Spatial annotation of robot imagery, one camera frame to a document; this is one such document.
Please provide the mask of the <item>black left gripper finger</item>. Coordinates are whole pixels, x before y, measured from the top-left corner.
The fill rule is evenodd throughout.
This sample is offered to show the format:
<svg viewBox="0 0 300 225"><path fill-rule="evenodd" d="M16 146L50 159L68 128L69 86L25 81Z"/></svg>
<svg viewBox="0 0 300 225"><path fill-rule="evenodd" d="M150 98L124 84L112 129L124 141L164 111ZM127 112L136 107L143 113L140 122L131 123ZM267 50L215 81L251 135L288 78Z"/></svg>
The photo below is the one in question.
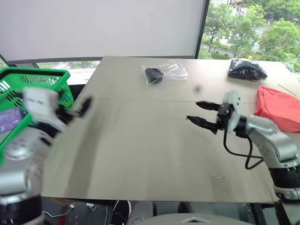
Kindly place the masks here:
<svg viewBox="0 0 300 225"><path fill-rule="evenodd" d="M58 92L58 95L59 95L59 104L60 105L66 105L67 104L67 99L65 99L65 91L64 90L60 90Z"/></svg>
<svg viewBox="0 0 300 225"><path fill-rule="evenodd" d="M78 117L83 117L85 115L85 113L88 111L88 109L91 105L92 99L93 99L92 97L88 97L80 104L80 107L77 111Z"/></svg>

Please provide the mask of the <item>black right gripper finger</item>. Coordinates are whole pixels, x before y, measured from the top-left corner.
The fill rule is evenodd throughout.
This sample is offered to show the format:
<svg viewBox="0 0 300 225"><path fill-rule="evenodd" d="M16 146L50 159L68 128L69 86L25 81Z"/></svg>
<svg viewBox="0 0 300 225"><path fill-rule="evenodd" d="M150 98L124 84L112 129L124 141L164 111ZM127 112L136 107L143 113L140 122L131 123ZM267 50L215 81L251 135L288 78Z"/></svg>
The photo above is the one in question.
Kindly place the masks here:
<svg viewBox="0 0 300 225"><path fill-rule="evenodd" d="M218 127L215 123L209 122L204 118L198 116L187 116L187 120L191 121L193 124L201 128L211 131L213 134L216 134L218 131Z"/></svg>
<svg viewBox="0 0 300 225"><path fill-rule="evenodd" d="M216 104L209 101L198 101L195 103L198 107L209 110L209 111L218 111L221 107L220 104Z"/></svg>

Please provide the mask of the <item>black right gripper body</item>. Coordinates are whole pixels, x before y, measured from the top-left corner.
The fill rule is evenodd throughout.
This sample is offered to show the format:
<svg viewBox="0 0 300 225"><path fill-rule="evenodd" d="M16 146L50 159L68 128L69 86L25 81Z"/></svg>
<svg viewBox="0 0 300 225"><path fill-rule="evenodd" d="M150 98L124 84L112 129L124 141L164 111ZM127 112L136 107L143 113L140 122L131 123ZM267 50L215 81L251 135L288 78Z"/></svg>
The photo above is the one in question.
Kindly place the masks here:
<svg viewBox="0 0 300 225"><path fill-rule="evenodd" d="M215 104L215 111L217 111L215 131L227 130L229 119L233 113L233 105L230 103Z"/></svg>

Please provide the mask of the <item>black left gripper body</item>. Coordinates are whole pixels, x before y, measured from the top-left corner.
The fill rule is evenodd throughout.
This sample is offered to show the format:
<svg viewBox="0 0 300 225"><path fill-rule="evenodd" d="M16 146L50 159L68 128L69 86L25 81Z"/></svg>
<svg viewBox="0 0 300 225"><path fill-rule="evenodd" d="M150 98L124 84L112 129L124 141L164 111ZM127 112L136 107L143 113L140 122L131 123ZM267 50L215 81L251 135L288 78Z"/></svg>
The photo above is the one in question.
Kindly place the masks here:
<svg viewBox="0 0 300 225"><path fill-rule="evenodd" d="M57 118L68 125L74 118L80 118L81 113L75 110L66 109L63 105L59 105L58 109L55 110Z"/></svg>

